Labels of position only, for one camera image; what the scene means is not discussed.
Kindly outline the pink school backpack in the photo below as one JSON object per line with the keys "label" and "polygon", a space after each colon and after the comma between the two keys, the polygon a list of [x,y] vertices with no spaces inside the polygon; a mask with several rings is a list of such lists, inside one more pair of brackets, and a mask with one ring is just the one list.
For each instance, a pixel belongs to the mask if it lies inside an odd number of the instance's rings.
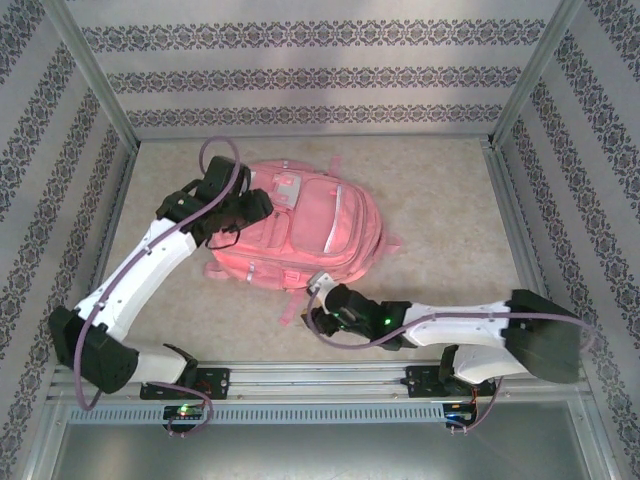
{"label": "pink school backpack", "polygon": [[328,171],[289,159],[251,165],[251,185],[269,195],[273,212],[241,231],[238,240],[215,234],[205,275],[287,292],[289,303],[280,317],[287,325],[315,274],[350,283],[397,251],[401,240],[387,231],[372,195],[343,179],[339,167],[339,158]]}

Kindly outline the grey metal sheet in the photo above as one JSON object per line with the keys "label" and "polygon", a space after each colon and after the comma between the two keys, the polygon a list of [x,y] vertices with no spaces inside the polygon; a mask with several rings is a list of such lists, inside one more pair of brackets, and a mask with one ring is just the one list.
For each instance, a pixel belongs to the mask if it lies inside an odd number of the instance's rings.
{"label": "grey metal sheet", "polygon": [[468,434],[436,423],[69,425],[46,480],[619,480],[561,402],[506,403]]}

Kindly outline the aluminium mounting rail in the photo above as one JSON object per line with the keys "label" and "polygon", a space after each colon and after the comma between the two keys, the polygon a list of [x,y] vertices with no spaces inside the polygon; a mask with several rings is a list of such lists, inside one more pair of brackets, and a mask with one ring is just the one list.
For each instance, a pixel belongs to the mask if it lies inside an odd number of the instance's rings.
{"label": "aluminium mounting rail", "polygon": [[[204,368],[227,368],[230,384],[225,400],[214,402],[237,405],[250,404],[398,404],[444,402],[444,399],[410,398],[400,380],[410,365],[434,365],[438,362],[370,361],[364,363],[282,363],[247,362],[202,363]],[[579,382],[555,384],[516,374],[503,378],[497,392],[502,402],[551,402],[579,398],[590,392],[584,372]],[[65,366],[57,366],[45,395],[47,404],[76,404],[74,374]],[[141,383],[128,383],[113,394],[102,394],[97,406],[133,405],[142,400]],[[147,400],[153,404],[169,405],[192,400]]]}

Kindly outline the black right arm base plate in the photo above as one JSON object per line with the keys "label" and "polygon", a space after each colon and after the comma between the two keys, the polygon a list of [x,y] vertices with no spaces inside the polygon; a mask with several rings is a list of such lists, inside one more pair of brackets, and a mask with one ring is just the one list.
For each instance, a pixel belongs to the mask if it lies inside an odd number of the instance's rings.
{"label": "black right arm base plate", "polygon": [[456,378],[451,371],[433,365],[406,367],[401,383],[407,387],[410,398],[471,397],[473,394],[489,397],[496,391],[495,382],[472,385]]}

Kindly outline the aluminium side rail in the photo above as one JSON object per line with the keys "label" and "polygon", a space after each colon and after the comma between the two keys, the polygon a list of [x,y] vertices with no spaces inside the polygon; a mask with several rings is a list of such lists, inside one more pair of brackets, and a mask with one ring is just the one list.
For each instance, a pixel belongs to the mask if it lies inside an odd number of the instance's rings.
{"label": "aluminium side rail", "polygon": [[481,141],[481,149],[520,282],[507,300],[519,315],[508,321],[507,350],[532,374],[557,376],[560,370],[579,364],[581,328],[555,318],[570,312],[547,298],[506,167],[487,139]]}
{"label": "aluminium side rail", "polygon": [[[96,262],[90,278],[89,289],[87,290],[85,300],[91,300],[93,297],[100,297],[100,293],[97,293],[97,290],[102,288],[102,284],[104,282],[103,278],[107,269],[107,263],[116,235],[120,215],[124,206],[127,190],[129,188],[136,157],[137,155],[132,153],[124,161],[121,172],[117,178],[115,184],[116,189],[113,192],[112,203],[108,211],[108,216],[105,219],[104,231],[100,239],[99,250],[96,255]],[[69,323],[65,334],[66,339],[69,341],[69,352],[65,365],[71,370],[74,369],[74,355],[76,352],[78,338],[81,335],[83,325],[89,317],[90,312],[91,307],[88,308],[86,313],[82,313],[80,304],[71,311],[71,322]]]}

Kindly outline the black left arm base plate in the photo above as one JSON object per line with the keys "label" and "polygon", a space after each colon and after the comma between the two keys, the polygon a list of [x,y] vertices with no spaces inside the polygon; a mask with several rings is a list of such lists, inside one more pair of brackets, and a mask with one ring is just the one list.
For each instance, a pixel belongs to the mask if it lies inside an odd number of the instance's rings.
{"label": "black left arm base plate", "polygon": [[[178,385],[206,395],[211,400],[225,400],[230,384],[230,370],[227,368],[198,367],[191,373],[182,376]],[[195,393],[184,392],[169,387],[162,387],[150,383],[140,387],[139,396],[142,400],[197,400],[201,399]]]}

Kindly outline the aluminium frame post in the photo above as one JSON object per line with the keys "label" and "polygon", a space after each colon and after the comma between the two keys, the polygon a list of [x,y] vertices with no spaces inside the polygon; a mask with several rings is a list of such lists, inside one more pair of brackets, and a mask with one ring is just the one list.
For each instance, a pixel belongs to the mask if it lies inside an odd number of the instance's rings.
{"label": "aluminium frame post", "polygon": [[547,64],[553,57],[554,50],[558,47],[582,4],[583,0],[559,0],[556,10],[516,82],[494,130],[483,143],[484,150],[494,150],[505,142],[531,91],[539,82]]}
{"label": "aluminium frame post", "polygon": [[138,153],[140,140],[65,0],[40,2],[128,151]]}

